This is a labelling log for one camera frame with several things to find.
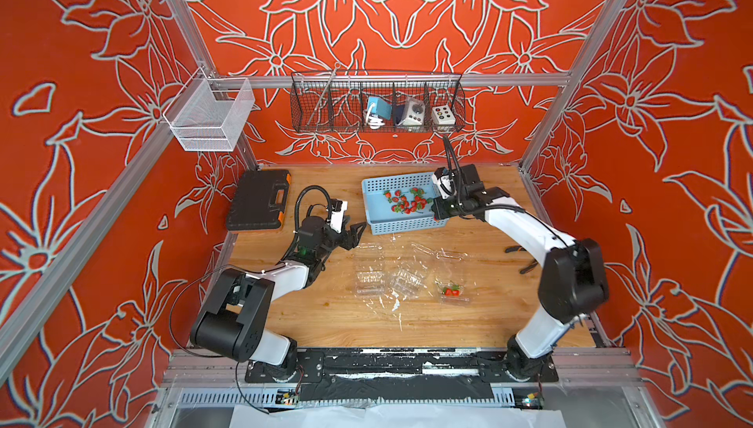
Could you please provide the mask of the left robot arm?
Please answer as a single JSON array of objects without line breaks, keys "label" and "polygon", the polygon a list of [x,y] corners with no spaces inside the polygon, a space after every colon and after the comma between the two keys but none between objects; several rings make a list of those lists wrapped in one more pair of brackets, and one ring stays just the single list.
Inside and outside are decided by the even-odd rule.
[{"label": "left robot arm", "polygon": [[266,328],[270,309],[275,300],[310,287],[333,251],[359,245],[367,224],[351,225],[347,208],[347,202],[331,199],[326,216],[303,218],[274,267],[257,272],[226,267],[200,308],[190,343],[238,363],[262,365],[272,379],[290,381],[298,371],[298,344]]}]

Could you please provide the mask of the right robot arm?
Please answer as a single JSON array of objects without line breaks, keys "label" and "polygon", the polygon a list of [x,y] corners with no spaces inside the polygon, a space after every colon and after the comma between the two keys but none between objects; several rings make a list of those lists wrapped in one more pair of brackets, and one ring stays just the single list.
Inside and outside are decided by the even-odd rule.
[{"label": "right robot arm", "polygon": [[608,301],[601,248],[592,239],[579,240],[546,224],[506,191],[485,187],[474,165],[441,167],[431,182],[439,192],[431,205],[436,219],[478,219],[505,233],[541,266],[538,308],[509,339],[502,363],[509,377],[528,381],[575,322]]}]

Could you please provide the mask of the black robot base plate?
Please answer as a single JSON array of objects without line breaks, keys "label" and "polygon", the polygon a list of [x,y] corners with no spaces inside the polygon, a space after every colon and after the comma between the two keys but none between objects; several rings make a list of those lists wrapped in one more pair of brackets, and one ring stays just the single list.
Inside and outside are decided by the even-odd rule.
[{"label": "black robot base plate", "polygon": [[371,404],[489,404],[527,406],[525,388],[536,393],[557,383],[551,357],[525,380],[511,376],[506,352],[478,349],[306,348],[297,353],[294,373],[273,377],[270,365],[243,363],[237,382],[276,387],[272,406],[370,406]]}]

